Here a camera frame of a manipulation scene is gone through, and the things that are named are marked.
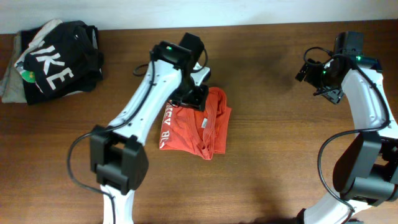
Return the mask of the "red orange t-shirt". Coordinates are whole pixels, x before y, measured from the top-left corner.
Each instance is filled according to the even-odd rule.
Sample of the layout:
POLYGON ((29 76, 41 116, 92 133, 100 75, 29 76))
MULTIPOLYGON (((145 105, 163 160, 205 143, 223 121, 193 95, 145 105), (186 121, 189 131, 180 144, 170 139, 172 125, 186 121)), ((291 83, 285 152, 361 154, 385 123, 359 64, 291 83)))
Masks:
POLYGON ((232 109, 226 93, 211 87, 204 111, 172 106, 165 107, 159 139, 162 151, 185 151, 204 160, 226 153, 228 123, 232 109))

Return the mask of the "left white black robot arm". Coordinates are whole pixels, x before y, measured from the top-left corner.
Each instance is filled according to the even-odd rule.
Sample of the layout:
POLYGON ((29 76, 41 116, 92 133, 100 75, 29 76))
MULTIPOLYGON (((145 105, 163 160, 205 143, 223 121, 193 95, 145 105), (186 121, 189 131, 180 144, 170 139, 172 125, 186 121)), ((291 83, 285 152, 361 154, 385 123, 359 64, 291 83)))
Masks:
POLYGON ((201 39, 190 33, 179 44, 155 45, 142 83, 128 104, 106 127, 93 128, 90 168, 104 197, 104 223, 133 222, 134 192, 149 168, 144 146, 163 105, 205 109, 205 82, 211 70, 198 63, 205 52, 201 39))

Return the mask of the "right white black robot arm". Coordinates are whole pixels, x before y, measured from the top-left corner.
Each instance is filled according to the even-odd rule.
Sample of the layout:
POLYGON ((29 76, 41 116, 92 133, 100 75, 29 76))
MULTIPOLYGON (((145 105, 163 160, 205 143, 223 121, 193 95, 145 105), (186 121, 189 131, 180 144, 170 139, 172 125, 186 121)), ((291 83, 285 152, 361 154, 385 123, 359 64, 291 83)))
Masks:
POLYGON ((329 137, 317 156, 318 176, 326 194, 313 206, 302 209, 296 223, 353 223, 360 211, 397 200, 397 121, 383 89, 378 59, 363 54, 364 35, 347 31, 338 34, 326 62, 304 57, 296 80, 305 81, 337 105, 347 97, 354 129, 329 137), (333 140, 356 137, 337 160, 333 185, 322 172, 322 155, 333 140))

